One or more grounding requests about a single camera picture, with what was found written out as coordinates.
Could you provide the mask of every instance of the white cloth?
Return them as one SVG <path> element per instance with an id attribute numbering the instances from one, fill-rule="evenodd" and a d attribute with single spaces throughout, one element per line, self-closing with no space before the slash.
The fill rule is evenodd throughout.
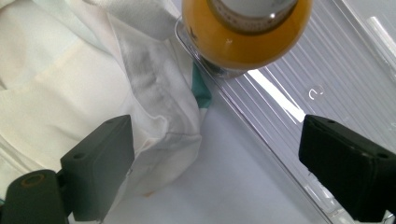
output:
<path id="1" fill-rule="evenodd" d="M 0 0 L 0 198 L 123 114 L 136 156 L 127 188 L 152 192 L 188 168 L 209 97 L 199 106 L 191 91 L 205 86 L 175 38 L 178 15 L 166 0 Z"/>

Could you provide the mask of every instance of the bottle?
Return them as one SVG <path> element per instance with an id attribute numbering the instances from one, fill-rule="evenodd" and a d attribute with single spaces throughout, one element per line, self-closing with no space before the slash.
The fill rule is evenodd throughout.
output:
<path id="1" fill-rule="evenodd" d="M 191 42 L 206 61 L 247 71 L 281 57 L 298 40 L 312 0 L 183 0 Z"/>

